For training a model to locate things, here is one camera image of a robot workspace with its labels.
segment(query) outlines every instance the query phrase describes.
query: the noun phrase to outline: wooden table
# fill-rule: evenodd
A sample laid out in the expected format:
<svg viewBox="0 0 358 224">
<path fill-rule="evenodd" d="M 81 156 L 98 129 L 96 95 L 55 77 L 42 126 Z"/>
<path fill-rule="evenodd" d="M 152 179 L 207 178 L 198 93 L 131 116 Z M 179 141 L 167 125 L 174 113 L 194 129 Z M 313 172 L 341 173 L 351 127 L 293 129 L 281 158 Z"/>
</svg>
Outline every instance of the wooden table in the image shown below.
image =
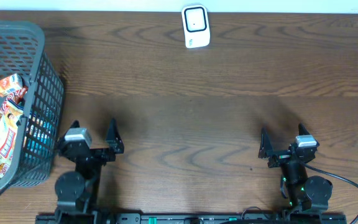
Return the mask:
<svg viewBox="0 0 358 224">
<path fill-rule="evenodd" d="M 0 11 L 43 28 L 67 81 L 60 133 L 74 120 L 103 146 L 116 118 L 125 154 L 103 168 L 113 211 L 277 209 L 280 169 L 257 158 L 260 128 L 287 147 L 301 121 L 321 146 L 310 164 L 358 183 L 358 15 L 209 14 L 211 43 L 184 45 L 180 13 Z M 33 223 L 56 206 L 46 183 L 10 189 L 0 223 Z M 358 213 L 358 190 L 334 184 L 329 211 Z"/>
</svg>

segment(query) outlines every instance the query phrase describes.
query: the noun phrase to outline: orange snack box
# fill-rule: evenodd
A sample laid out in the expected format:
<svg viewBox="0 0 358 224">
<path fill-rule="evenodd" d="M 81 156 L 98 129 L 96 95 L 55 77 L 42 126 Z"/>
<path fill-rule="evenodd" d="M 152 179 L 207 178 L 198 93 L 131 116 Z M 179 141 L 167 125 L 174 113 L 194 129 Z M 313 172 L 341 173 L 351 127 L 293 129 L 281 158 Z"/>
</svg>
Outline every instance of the orange snack box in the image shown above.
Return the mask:
<svg viewBox="0 0 358 224">
<path fill-rule="evenodd" d="M 0 80 L 0 96 L 6 96 L 23 88 L 23 80 L 18 74 L 13 74 Z"/>
</svg>

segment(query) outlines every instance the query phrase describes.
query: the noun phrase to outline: white wall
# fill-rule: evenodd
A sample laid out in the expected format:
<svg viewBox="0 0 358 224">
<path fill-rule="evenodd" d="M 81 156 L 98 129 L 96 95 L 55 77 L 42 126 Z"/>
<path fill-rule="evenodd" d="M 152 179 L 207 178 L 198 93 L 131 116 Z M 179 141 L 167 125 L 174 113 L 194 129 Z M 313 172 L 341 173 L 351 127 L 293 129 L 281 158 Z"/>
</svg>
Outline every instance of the white wall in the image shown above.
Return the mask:
<svg viewBox="0 0 358 224">
<path fill-rule="evenodd" d="M 196 1 L 209 12 L 358 13 L 358 0 L 0 0 L 0 9 L 179 12 Z"/>
</svg>

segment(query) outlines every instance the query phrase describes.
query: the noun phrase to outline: white device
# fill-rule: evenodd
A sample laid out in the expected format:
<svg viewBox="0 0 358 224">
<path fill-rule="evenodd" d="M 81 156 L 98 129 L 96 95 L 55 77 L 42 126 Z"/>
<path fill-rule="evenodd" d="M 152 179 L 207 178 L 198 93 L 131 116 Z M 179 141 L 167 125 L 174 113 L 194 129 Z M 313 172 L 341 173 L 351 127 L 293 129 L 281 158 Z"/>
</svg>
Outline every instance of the white device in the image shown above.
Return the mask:
<svg viewBox="0 0 358 224">
<path fill-rule="evenodd" d="M 181 11 L 183 29 L 185 30 L 185 45 L 187 48 L 204 47 L 209 44 L 208 15 L 202 5 L 187 6 Z"/>
</svg>

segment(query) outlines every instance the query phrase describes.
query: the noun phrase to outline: red candy wrapper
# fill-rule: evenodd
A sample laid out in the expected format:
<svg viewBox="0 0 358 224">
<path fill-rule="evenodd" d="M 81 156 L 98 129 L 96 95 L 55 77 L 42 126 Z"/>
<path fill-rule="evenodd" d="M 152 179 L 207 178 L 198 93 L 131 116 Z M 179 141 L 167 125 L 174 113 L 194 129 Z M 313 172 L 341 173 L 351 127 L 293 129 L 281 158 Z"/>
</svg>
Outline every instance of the red candy wrapper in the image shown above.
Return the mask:
<svg viewBox="0 0 358 224">
<path fill-rule="evenodd" d="M 2 116 L 6 113 L 7 111 L 7 101 L 8 100 L 12 100 L 15 104 L 20 103 L 20 101 L 22 101 L 25 93 L 27 93 L 27 90 L 29 88 L 27 86 L 24 86 L 21 90 L 17 90 L 14 93 L 10 93 L 8 94 L 8 96 L 6 97 L 5 101 L 2 103 L 2 106 L 0 108 L 0 120 L 2 118 Z"/>
</svg>

